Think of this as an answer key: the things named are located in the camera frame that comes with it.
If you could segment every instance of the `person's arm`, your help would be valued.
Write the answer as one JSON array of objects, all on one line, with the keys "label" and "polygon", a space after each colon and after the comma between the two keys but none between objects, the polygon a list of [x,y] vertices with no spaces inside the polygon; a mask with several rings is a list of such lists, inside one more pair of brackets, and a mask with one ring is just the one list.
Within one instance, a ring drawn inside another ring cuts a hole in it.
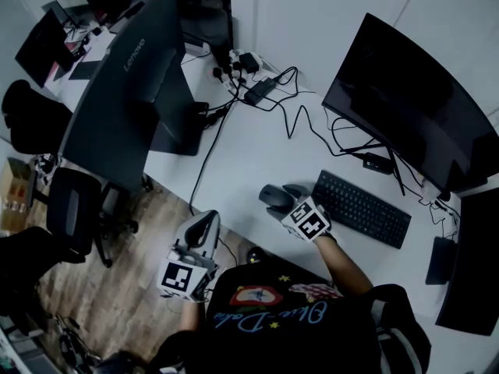
[{"label": "person's arm", "polygon": [[198,331],[204,325],[205,319],[204,303],[184,301],[179,331]]},{"label": "person's arm", "polygon": [[364,272],[349,258],[336,240],[321,235],[315,239],[315,243],[342,294],[359,296],[373,287]]}]

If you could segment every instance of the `black mouse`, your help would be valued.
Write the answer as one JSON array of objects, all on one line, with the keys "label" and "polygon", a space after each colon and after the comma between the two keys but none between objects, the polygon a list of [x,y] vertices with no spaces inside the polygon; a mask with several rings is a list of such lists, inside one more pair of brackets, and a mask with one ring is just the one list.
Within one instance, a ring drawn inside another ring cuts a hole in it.
[{"label": "black mouse", "polygon": [[274,210],[288,214],[295,206],[295,199],[283,189],[267,184],[260,191],[258,199]]}]

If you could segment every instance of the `computer keyboard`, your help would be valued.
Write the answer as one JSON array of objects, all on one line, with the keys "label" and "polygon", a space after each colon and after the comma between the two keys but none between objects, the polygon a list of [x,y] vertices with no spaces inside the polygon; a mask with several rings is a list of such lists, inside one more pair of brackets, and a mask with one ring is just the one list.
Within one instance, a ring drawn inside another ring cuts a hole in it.
[{"label": "computer keyboard", "polygon": [[407,213],[327,171],[320,173],[312,197],[333,221],[397,249],[402,247],[411,222]]}]

